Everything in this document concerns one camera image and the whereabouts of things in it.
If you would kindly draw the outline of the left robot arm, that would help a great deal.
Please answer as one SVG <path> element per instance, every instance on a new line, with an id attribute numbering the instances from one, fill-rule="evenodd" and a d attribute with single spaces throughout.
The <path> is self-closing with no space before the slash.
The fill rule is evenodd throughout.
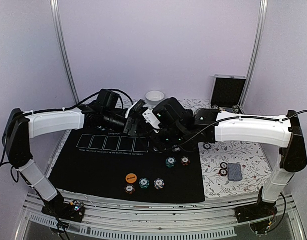
<path id="1" fill-rule="evenodd" d="M 82 101 L 72 107 L 27 112 L 13 109 L 2 136 L 0 168 L 10 164 L 36 190 L 51 212 L 57 217 L 64 217 L 68 206 L 34 161 L 30 140 L 56 132 L 97 127 L 138 137 L 138 124 L 145 122 L 146 103 L 139 100 L 129 108 L 117 108 L 121 94 L 116 89 L 102 89 L 94 94 L 96 99 L 89 104 Z"/>

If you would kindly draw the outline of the white ceramic bowl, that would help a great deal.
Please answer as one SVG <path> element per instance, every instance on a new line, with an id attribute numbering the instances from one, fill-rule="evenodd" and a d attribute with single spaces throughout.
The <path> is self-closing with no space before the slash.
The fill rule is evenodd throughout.
<path id="1" fill-rule="evenodd" d="M 165 94 L 161 91 L 153 90 L 147 92 L 145 94 L 145 98 L 148 101 L 148 103 L 152 105 L 157 105 L 165 99 Z"/>

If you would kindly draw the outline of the orange big blind button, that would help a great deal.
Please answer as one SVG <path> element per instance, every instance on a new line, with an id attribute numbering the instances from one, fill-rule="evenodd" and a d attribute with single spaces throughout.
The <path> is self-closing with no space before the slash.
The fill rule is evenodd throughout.
<path id="1" fill-rule="evenodd" d="M 138 177 L 135 173 L 129 173 L 126 175 L 125 180 L 128 184 L 134 184 L 137 181 Z"/>

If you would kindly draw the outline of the blue fifty chips row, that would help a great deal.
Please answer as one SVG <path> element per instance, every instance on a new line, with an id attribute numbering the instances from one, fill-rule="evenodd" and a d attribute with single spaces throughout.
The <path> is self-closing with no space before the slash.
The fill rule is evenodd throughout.
<path id="1" fill-rule="evenodd" d="M 102 127 L 102 126 L 99 126 L 97 129 L 98 129 L 99 131 L 102 131 L 102 132 L 104 132 L 104 131 L 107 130 L 105 127 Z"/>

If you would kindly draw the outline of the blue playing card deck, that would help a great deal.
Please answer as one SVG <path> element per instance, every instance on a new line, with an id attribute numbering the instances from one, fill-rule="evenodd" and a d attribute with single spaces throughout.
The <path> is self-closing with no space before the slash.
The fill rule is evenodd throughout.
<path id="1" fill-rule="evenodd" d="M 240 182 L 243 180 L 242 166 L 239 163 L 228 163 L 228 180 L 231 182 Z"/>

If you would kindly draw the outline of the blue peach stack front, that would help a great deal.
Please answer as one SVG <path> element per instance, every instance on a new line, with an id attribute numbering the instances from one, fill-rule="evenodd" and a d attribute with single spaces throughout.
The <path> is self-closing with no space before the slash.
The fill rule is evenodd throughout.
<path id="1" fill-rule="evenodd" d="M 154 187 L 157 189 L 157 190 L 162 190 L 164 187 L 165 187 L 165 181 L 161 178 L 157 178 L 155 181 L 154 181 Z"/>

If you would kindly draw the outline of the green chip stack front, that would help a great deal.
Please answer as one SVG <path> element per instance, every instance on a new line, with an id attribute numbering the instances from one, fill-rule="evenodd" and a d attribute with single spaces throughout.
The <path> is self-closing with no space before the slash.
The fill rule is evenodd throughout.
<path id="1" fill-rule="evenodd" d="M 139 180 L 139 186 L 141 189 L 147 189 L 150 186 L 150 181 L 147 178 L 141 178 Z"/>

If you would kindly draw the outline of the red black chip stack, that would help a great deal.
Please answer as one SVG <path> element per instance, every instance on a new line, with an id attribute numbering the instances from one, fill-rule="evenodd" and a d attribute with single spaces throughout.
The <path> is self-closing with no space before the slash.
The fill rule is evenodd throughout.
<path id="1" fill-rule="evenodd" d="M 228 175 L 228 164 L 226 162 L 222 162 L 220 164 L 220 170 L 219 170 L 219 175 L 222 177 L 225 177 Z"/>

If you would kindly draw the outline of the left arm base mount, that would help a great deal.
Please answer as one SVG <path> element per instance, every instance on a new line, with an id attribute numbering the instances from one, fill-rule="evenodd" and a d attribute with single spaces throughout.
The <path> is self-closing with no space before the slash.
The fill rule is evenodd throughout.
<path id="1" fill-rule="evenodd" d="M 51 201 L 44 201 L 41 212 L 61 220 L 82 223 L 85 211 L 85 204 L 82 201 L 73 200 L 67 203 L 62 197 L 55 197 Z"/>

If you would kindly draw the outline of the floral tablecloth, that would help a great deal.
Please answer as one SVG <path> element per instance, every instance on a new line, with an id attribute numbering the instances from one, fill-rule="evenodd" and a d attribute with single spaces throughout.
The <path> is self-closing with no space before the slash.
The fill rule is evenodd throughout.
<path id="1" fill-rule="evenodd" d="M 48 177 L 70 133 L 61 143 L 58 155 L 54 158 L 48 172 Z M 210 145 L 211 149 L 204 149 L 204 143 L 200 143 L 198 146 L 205 200 L 249 193 L 257 194 L 270 177 L 271 169 L 259 144 L 231 141 Z M 228 163 L 240 164 L 242 180 L 238 182 L 229 181 L 228 174 L 227 176 L 219 175 L 220 164 L 223 162 L 227 165 Z"/>

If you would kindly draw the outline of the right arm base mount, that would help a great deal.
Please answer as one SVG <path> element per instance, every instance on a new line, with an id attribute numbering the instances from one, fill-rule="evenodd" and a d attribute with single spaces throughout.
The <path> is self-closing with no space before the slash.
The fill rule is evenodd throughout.
<path id="1" fill-rule="evenodd" d="M 276 202 L 267 203 L 262 199 L 263 193 L 262 187 L 258 193 L 257 202 L 245 206 L 236 207 L 234 209 L 234 215 L 238 223 L 245 223 L 262 218 L 273 217 L 278 213 L 276 208 Z"/>

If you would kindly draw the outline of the red black stack front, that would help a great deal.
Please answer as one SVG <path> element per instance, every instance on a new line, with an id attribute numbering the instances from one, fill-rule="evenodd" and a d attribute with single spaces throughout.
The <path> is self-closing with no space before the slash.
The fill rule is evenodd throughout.
<path id="1" fill-rule="evenodd" d="M 132 184 L 126 185 L 126 187 L 124 189 L 125 189 L 125 192 L 127 194 L 130 194 L 130 195 L 133 194 L 136 191 L 135 186 L 132 185 Z"/>

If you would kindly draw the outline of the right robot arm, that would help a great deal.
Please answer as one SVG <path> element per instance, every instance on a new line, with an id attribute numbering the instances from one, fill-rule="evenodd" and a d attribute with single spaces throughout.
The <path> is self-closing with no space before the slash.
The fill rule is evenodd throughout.
<path id="1" fill-rule="evenodd" d="M 263 218 L 295 173 L 307 166 L 307 151 L 298 113 L 256 116 L 215 109 L 186 110 L 175 98 L 162 101 L 143 117 L 153 128 L 150 136 L 160 152 L 182 148 L 191 151 L 199 143 L 241 141 L 279 148 L 278 163 L 260 191 L 252 214 Z"/>

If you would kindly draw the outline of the black poker mat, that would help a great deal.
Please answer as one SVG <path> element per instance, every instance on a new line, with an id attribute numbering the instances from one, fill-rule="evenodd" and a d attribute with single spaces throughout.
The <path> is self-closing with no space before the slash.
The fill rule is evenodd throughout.
<path id="1" fill-rule="evenodd" d="M 156 152 L 149 133 L 150 124 L 141 124 L 142 136 L 100 131 L 98 127 L 73 130 L 49 175 L 59 190 L 96 197 L 157 204 L 195 204 L 205 200 L 201 159 L 198 144 L 193 150 L 180 148 Z M 175 166 L 168 168 L 166 159 L 174 157 Z M 181 164 L 188 157 L 190 164 Z M 126 175 L 134 173 L 137 181 L 126 182 Z M 139 180 L 147 178 L 150 185 L 140 188 Z M 163 179 L 163 189 L 156 189 L 154 181 Z M 135 192 L 125 192 L 126 185 L 134 185 Z"/>

